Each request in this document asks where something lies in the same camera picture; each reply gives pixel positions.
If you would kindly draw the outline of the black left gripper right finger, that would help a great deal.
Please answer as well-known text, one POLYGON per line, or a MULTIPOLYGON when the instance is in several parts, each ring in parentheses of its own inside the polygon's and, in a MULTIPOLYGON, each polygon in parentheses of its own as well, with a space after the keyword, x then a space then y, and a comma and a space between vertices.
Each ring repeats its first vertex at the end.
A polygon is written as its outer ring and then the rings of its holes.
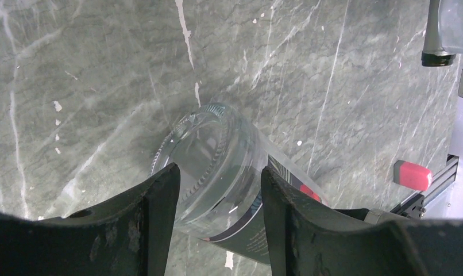
POLYGON ((368 223, 366 209, 329 208, 271 168, 261 193, 273 275, 463 275, 463 220, 368 223))

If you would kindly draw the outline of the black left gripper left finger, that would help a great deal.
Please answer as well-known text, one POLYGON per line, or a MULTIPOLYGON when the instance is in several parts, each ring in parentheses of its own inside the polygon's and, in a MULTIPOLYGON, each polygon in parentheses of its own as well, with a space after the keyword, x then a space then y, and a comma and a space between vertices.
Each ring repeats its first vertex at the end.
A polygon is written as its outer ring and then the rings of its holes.
POLYGON ((164 275, 179 190, 170 164, 66 218, 0 212, 0 275, 164 275))

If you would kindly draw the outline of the blue square glass bottle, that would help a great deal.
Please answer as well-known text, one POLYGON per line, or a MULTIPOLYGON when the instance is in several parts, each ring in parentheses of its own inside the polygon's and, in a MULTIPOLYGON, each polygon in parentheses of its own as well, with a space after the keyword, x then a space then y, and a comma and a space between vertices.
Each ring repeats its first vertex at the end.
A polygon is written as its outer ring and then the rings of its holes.
MULTIPOLYGON (((451 54, 463 54, 463 0, 440 1, 438 31, 443 50, 451 54)), ((463 69, 458 96, 463 98, 463 69)))

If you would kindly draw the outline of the clear dark-labelled round bottle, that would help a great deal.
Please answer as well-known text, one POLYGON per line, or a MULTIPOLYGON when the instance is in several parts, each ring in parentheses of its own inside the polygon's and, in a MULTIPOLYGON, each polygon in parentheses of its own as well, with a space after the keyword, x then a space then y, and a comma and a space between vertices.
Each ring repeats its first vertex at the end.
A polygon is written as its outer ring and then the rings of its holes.
POLYGON ((261 172, 325 204, 321 188, 235 108, 210 103, 186 114, 164 139, 152 163, 180 170, 177 231, 269 264, 261 172))

